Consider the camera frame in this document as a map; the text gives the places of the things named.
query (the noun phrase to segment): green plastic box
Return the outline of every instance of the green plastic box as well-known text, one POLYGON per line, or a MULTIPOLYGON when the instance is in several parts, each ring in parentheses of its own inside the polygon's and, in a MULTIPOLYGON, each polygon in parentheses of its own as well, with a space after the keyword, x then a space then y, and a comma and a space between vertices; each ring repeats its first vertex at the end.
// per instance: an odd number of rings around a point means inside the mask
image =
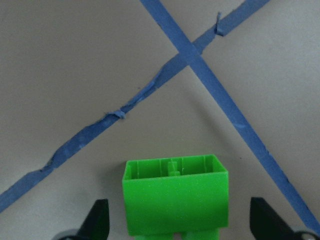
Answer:
POLYGON ((136 240, 215 240, 228 225, 228 171, 215 155, 128 161, 122 186, 136 240))

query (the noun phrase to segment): green 3d printed part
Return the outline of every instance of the green 3d printed part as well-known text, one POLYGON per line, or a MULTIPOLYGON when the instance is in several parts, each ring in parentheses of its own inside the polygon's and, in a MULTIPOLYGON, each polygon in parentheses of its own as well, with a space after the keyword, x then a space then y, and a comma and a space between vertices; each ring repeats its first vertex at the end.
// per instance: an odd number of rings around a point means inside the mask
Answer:
POLYGON ((128 161, 122 186, 136 240, 217 240, 228 225, 228 171, 215 155, 128 161))

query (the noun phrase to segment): blue painter's tape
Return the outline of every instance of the blue painter's tape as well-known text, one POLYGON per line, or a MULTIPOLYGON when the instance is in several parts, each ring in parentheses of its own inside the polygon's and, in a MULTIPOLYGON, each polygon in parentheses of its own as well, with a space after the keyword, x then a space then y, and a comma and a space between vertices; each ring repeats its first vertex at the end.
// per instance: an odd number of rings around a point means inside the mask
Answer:
MULTIPOLYGON (((301 220, 304 224, 317 232, 320 235, 320 224, 309 210, 308 206, 301 198, 297 190, 294 186, 289 182, 288 178, 281 170, 280 166, 277 164, 276 160, 269 153, 264 143, 258 137, 254 129, 251 127, 249 122, 246 120, 244 115, 241 113, 239 108, 236 106, 234 101, 231 99, 227 91, 221 85, 217 77, 208 67, 206 62, 200 56, 199 51, 196 47, 188 40, 186 35, 177 25, 175 20, 170 16, 165 7, 160 3, 159 0, 140 0, 144 7, 149 11, 152 15, 153 19, 160 25, 164 33, 171 40, 173 45, 179 51, 181 56, 185 59, 185 61, 190 65, 192 70, 204 84, 209 93, 213 96, 215 101, 224 111, 226 116, 229 118, 235 129, 241 135, 243 140, 252 150, 256 158, 262 164, 264 169, 273 179, 275 184, 281 190, 283 195, 289 201, 291 206, 300 216, 301 220)), ((246 11, 247 3, 241 5, 241 16, 244 16, 246 11)), ((234 25, 230 28, 224 28, 224 25, 221 22, 218 23, 220 31, 226 31, 224 34, 227 34, 233 29, 235 26, 239 25, 243 20, 239 18, 239 21, 236 21, 234 25)))
MULTIPOLYGON (((237 16, 243 19, 245 16, 248 18, 250 15, 246 15, 244 11, 243 4, 232 11, 229 15, 219 21, 219 31, 224 33, 229 33, 237 25, 233 24, 231 21, 236 21, 237 16)), ((197 38, 193 44, 199 53, 214 40, 216 36, 216 25, 212 26, 203 35, 197 38)), ((0 213, 13 204, 22 195, 28 192, 31 188, 37 185, 45 177, 47 177, 54 169, 62 165, 66 160, 80 151, 88 143, 90 143, 94 138, 101 134, 104 130, 110 127, 119 119, 123 119, 131 109, 133 109, 139 102, 150 96, 154 91, 160 88, 168 80, 178 74, 187 66, 184 58, 177 54, 171 60, 169 60, 158 72, 158 74, 153 78, 153 80, 144 87, 137 95, 135 95, 126 105, 122 106, 119 110, 115 112, 110 112, 106 114, 98 122, 85 127, 75 136, 73 136, 69 141, 63 144, 52 156, 51 160, 42 168, 33 172, 27 173, 20 180, 18 180, 14 185, 12 185, 8 190, 0 194, 0 213)))

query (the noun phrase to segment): plastic part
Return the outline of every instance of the plastic part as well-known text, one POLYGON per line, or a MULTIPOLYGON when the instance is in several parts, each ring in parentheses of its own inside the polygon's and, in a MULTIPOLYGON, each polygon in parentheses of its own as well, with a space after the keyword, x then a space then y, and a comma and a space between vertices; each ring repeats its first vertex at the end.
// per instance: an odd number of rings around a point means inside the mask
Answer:
POLYGON ((228 171, 215 155, 128 161, 122 186, 136 240, 214 240, 228 225, 228 171))
POLYGON ((59 240, 106 240, 109 236, 108 199, 95 201, 80 229, 74 236, 65 236, 59 240))
POLYGON ((250 202, 250 230, 256 240, 320 240, 310 231, 294 231, 262 197, 250 202))

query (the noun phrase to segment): white floor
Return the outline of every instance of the white floor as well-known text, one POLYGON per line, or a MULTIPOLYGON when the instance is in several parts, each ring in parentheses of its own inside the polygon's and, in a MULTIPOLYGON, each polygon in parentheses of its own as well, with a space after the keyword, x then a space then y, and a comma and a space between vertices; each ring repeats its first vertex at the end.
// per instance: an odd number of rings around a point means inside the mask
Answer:
MULTIPOLYGON (((190 40, 241 0, 163 0, 190 40)), ((203 57, 320 220, 320 2, 270 1, 203 57)), ((0 192, 120 108, 177 50, 138 1, 0 3, 0 192)), ((250 197, 302 222, 187 67, 0 214, 0 239, 52 240, 108 198, 129 240, 125 162, 214 153, 230 175, 222 240, 254 239, 250 197)))

